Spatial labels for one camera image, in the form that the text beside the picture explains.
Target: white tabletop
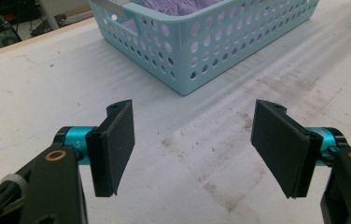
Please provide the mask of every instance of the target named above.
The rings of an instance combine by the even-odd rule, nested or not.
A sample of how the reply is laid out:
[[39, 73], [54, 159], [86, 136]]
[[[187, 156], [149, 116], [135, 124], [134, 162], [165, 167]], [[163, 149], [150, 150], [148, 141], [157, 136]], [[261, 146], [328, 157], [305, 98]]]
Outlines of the white tabletop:
[[288, 200], [250, 144], [257, 99], [303, 126], [335, 127], [351, 145], [351, 0], [323, 0], [311, 20], [188, 96], [105, 42], [94, 20], [0, 50], [0, 180], [63, 126], [97, 126], [133, 99], [136, 144], [119, 195], [95, 198], [91, 223], [323, 223], [330, 168]]

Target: perforated basket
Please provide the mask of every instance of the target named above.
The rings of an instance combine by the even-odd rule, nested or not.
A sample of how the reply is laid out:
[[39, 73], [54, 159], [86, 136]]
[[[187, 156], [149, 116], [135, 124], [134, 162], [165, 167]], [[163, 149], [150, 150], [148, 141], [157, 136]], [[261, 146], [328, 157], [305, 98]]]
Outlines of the perforated basket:
[[224, 0], [175, 17], [143, 7], [141, 0], [119, 7], [108, 1], [91, 0], [103, 37], [181, 95], [308, 20], [318, 3]]

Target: purple fabric in basket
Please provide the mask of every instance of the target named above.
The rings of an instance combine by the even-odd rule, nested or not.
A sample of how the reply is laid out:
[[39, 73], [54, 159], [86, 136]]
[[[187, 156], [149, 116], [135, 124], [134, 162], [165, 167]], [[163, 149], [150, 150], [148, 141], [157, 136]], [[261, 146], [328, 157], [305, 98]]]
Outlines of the purple fabric in basket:
[[222, 0], [144, 0], [143, 6], [170, 16], [185, 16]]

